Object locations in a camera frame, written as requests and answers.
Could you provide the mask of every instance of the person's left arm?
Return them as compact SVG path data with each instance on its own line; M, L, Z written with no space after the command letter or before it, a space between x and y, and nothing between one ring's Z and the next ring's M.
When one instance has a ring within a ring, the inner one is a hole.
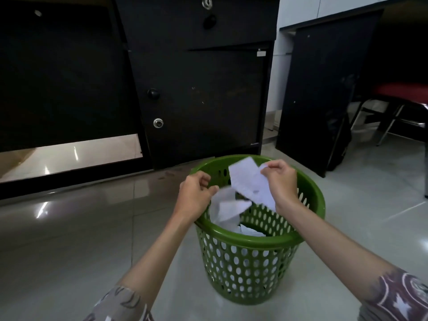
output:
M163 279L190 226L208 206L218 186L206 188L211 177L198 171L180 184L173 214L165 229L145 255L100 300L86 320L139 320L150 309Z

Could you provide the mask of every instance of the patterned sleeve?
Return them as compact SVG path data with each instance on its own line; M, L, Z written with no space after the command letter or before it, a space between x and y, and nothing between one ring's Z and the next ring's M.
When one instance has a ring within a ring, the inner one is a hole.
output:
M101 298L83 321L153 321L147 304L130 289L115 286Z
M360 308L359 321L426 321L428 287L419 278L397 269L379 277L373 300Z

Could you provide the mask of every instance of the white star pattern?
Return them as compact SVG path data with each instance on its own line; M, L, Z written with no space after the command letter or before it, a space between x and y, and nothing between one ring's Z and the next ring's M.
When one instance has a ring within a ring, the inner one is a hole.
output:
M398 309L406 320L409 320L408 311L412 308L409 304L403 301L401 296L397 293L397 298L393 304L393 307Z

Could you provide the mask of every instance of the green rim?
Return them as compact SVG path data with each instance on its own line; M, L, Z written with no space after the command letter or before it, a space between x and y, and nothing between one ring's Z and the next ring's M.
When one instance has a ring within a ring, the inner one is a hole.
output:
M226 158L229 159L243 159L245 157L251 156L255 159L262 159L264 162L273 160L267 156L260 155L249 155L249 154L237 154L237 155L228 155L222 156L214 159L210 159L193 168L190 171L190 174L196 173L198 171L204 171L204 167L209 166L214 161L224 160ZM307 183L313 189L314 194L317 198L317 205L315 209L310 208L315 214L324 219L325 217L325 200L321 190L318 188L316 183L309 178L304 172L300 171L296 167L293 167L297 171L297 183ZM248 235L241 235L234 232L227 231L209 221L201 215L201 217L195 221L195 224L200 227L204 232L211 234L217 239L223 240L228 243L233 243L234 245L238 245L246 248L263 248L263 249L275 249L282 248L284 245L293 246L303 242L302 237L297 232L286 233L284 235L274 236L274 237L252 237Z

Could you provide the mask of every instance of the green plastic basket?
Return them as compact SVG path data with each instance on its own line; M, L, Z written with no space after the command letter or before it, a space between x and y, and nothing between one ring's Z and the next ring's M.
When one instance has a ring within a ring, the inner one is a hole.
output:
M257 165L272 160L259 155L222 156L195 167L211 176L209 186L230 184L228 167L251 156ZM324 196L318 186L297 170L299 199L321 218L325 216ZM213 223L208 208L195 222L202 259L214 289L228 300L246 305L268 300L290 264L302 237L280 215L264 205L253 205L241 214L241 223L263 232L266 237L251 237L229 232Z

